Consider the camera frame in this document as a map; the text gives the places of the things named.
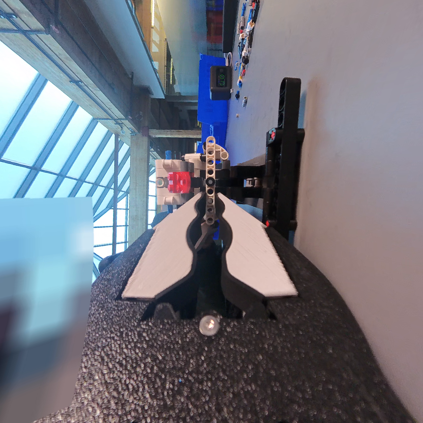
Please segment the concrete column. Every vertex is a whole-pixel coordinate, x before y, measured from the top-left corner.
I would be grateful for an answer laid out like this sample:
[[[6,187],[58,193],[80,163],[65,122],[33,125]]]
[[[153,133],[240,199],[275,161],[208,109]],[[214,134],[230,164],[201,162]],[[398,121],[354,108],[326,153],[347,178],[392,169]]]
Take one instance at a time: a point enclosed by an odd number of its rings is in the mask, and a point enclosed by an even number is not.
[[[138,133],[131,137],[130,144],[129,245],[147,228],[149,173],[149,139]]]

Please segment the white holed beam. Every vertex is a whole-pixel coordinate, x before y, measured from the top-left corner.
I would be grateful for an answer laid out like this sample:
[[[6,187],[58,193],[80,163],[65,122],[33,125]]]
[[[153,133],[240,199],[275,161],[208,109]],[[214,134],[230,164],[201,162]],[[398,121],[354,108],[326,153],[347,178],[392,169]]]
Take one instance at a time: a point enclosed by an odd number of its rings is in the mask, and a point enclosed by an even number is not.
[[[212,226],[215,222],[216,212],[215,212],[215,171],[216,171],[216,161],[218,159],[217,145],[215,138],[209,136],[205,143],[205,155],[206,155],[206,179],[205,179],[205,188],[206,188],[206,207],[205,207],[205,222]]]

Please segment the brick-built truck model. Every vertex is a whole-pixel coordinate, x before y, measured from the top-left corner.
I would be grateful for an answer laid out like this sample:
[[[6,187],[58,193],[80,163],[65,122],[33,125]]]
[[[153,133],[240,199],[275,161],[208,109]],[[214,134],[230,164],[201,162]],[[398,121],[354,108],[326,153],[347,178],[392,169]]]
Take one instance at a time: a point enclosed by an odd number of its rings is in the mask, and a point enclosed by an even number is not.
[[[246,204],[263,200],[262,222],[289,239],[297,228],[299,167],[304,129],[298,127],[301,80],[285,77],[280,85],[278,124],[267,132],[265,164],[231,166],[229,154],[217,145],[215,198],[218,193]],[[205,143],[202,153],[181,160],[156,160],[158,205],[181,206],[195,194],[206,193]]]

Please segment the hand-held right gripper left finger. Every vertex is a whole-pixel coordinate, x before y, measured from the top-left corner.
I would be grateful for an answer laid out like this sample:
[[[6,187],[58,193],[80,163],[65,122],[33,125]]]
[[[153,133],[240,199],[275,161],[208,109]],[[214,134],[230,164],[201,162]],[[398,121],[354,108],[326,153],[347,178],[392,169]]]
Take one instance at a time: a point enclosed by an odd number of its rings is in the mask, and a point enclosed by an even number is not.
[[[159,223],[123,291],[123,298],[160,299],[192,274],[195,249],[188,231],[198,217],[196,194]]]

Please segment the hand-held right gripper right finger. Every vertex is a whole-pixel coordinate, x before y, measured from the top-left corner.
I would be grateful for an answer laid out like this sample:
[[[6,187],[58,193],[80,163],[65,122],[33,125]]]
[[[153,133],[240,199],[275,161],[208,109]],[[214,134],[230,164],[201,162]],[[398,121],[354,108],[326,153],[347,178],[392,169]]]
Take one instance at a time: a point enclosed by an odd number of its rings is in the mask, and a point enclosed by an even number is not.
[[[223,219],[232,232],[226,252],[230,275],[266,298],[297,296],[263,223],[223,194],[217,196],[224,204]]]

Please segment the large glass windows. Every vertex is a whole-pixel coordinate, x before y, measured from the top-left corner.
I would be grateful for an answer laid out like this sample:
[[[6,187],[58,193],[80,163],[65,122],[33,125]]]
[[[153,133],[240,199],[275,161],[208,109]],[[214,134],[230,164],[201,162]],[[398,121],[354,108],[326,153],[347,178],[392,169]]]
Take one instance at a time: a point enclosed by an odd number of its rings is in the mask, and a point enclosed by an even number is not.
[[[1,198],[92,200],[93,279],[112,254],[114,135],[1,43]]]

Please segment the blue storage bin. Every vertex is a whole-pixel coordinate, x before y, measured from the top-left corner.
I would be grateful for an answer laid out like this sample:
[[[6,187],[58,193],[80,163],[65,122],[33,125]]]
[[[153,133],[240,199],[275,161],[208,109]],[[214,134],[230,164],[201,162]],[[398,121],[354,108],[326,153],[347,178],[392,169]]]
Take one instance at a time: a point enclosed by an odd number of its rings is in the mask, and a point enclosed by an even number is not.
[[[198,121],[202,123],[201,141],[214,136],[216,143],[225,147],[228,123],[228,101],[210,99],[210,68],[225,66],[225,59],[200,54],[198,85]]]

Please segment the pile of small brick pieces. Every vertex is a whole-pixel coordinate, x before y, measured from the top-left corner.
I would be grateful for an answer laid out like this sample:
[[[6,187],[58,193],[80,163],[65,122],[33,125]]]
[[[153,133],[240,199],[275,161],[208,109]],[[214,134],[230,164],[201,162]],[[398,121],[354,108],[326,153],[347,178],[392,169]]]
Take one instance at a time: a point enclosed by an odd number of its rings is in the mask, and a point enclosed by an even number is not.
[[[261,1],[247,0],[238,1],[236,8],[234,54],[235,62],[233,67],[234,99],[239,101],[243,80],[249,65],[253,35],[258,19]]]

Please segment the small black device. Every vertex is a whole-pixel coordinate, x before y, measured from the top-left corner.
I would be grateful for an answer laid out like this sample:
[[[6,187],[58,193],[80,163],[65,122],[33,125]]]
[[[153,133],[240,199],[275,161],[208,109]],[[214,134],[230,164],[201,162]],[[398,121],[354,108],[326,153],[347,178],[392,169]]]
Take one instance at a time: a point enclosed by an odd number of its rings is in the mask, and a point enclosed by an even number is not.
[[[230,100],[232,89],[231,66],[210,67],[210,99],[213,101]]]

